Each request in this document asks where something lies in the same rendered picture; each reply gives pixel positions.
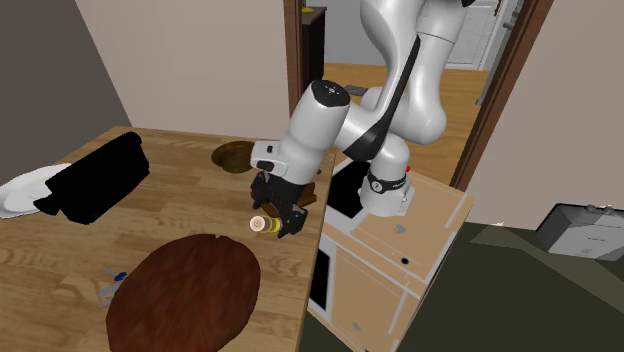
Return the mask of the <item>brown wooden bowl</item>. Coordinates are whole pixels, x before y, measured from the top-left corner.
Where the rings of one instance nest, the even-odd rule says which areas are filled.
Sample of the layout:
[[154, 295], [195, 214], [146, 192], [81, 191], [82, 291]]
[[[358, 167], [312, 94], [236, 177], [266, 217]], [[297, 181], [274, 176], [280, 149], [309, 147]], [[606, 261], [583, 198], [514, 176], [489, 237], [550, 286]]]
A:
[[249, 171], [251, 152], [254, 143], [251, 141], [233, 141], [216, 148], [211, 160], [224, 171], [232, 174], [239, 174]]

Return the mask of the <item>beige patterned robot stand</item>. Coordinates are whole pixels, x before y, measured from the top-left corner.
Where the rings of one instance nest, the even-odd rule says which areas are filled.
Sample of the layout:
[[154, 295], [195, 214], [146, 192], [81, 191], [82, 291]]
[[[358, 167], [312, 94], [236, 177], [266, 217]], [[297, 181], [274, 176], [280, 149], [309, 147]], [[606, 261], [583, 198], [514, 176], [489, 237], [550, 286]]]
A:
[[401, 215], [377, 217], [359, 203], [366, 171], [334, 168], [308, 311], [355, 352], [396, 352], [474, 199], [410, 171]]

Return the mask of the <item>grey box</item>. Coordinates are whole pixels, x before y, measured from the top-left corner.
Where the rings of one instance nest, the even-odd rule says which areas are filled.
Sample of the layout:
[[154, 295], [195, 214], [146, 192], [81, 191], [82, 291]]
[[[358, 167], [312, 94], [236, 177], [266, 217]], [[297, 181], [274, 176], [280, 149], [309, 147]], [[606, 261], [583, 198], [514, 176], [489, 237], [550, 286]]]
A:
[[624, 209], [557, 203], [536, 236], [549, 253], [617, 261], [624, 256]]

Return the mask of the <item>small brown wooden block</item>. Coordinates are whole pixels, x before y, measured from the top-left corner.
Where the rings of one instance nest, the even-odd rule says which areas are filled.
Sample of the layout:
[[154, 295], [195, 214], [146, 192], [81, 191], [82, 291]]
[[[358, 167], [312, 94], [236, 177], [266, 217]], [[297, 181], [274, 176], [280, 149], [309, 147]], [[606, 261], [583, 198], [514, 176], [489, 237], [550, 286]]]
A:
[[304, 186], [302, 193], [297, 201], [297, 205], [303, 208], [307, 205], [314, 203], [317, 200], [317, 196], [314, 194], [315, 183], [310, 182]]

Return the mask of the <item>white plate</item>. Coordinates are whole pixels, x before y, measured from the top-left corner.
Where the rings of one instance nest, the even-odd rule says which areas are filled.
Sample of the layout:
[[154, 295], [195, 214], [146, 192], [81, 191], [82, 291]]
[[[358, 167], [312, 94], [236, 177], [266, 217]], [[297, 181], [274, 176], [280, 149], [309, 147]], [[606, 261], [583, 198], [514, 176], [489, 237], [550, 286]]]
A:
[[0, 218], [37, 213], [34, 202], [51, 194], [45, 182], [69, 166], [71, 163], [41, 167], [0, 186]]

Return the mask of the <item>yellow bottle with pale cap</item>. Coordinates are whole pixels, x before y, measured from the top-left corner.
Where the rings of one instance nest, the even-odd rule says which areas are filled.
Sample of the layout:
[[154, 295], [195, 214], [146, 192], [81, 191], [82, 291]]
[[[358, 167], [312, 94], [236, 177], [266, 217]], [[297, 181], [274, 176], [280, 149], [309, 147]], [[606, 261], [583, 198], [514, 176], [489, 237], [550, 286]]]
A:
[[250, 228], [257, 233], [277, 234], [282, 228], [282, 222], [279, 218], [266, 215], [257, 215], [250, 219]]

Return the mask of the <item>white panelled door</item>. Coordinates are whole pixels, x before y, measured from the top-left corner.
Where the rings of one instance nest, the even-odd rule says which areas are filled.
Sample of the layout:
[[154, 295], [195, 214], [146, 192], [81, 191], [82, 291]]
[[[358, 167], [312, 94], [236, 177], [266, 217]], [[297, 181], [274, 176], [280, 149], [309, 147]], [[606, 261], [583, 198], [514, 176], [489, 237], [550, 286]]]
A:
[[446, 64], [447, 69], [482, 70], [506, 0], [475, 0]]

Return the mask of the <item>brown wooden door frame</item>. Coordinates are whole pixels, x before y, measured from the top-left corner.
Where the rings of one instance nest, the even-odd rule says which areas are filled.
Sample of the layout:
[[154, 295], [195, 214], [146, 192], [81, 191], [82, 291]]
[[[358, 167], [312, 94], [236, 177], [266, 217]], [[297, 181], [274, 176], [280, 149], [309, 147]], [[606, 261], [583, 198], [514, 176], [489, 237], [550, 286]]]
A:
[[[547, 18], [554, 0], [524, 0], [450, 186], [465, 191], [485, 151], [515, 83]], [[289, 111], [303, 93], [301, 1], [278, 0], [284, 15]]]

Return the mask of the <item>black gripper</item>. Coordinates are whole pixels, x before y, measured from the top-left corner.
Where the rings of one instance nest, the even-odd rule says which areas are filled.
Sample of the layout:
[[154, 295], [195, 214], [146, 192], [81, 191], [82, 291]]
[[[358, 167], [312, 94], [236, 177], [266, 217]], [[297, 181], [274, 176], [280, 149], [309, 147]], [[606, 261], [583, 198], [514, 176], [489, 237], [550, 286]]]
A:
[[252, 208], [261, 207], [269, 217], [280, 217], [278, 238], [295, 235], [302, 229], [308, 212], [297, 202], [303, 189], [303, 185], [293, 184], [267, 171], [260, 171], [255, 176], [251, 184]]

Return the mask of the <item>dark brown round wooden board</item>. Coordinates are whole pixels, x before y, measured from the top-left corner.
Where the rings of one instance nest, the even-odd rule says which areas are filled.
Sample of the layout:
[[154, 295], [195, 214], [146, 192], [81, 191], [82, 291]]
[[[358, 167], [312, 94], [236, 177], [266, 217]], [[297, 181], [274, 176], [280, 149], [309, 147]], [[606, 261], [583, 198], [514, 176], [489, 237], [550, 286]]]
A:
[[122, 282], [106, 315], [111, 352], [218, 352], [247, 325], [261, 270], [227, 236], [197, 234], [150, 253]]

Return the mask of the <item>dark tall cabinet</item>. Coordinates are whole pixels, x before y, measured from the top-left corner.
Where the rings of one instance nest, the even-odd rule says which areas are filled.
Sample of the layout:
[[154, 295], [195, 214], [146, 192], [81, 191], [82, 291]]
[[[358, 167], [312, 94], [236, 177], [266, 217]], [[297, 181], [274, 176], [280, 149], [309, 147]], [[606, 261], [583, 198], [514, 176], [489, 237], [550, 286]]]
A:
[[302, 90], [324, 75], [326, 7], [312, 7], [301, 15]]

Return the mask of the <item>blue and grey small tool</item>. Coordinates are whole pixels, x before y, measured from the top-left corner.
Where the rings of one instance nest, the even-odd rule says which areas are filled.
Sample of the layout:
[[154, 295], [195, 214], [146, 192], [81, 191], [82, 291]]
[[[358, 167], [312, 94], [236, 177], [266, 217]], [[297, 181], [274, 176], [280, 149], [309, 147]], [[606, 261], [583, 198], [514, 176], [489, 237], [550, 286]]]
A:
[[108, 268], [106, 268], [106, 272], [113, 277], [113, 283], [98, 291], [98, 298], [102, 299], [102, 302], [99, 304], [100, 308], [103, 308], [112, 302], [115, 292], [120, 288], [122, 281], [128, 275], [125, 271], [116, 272]]

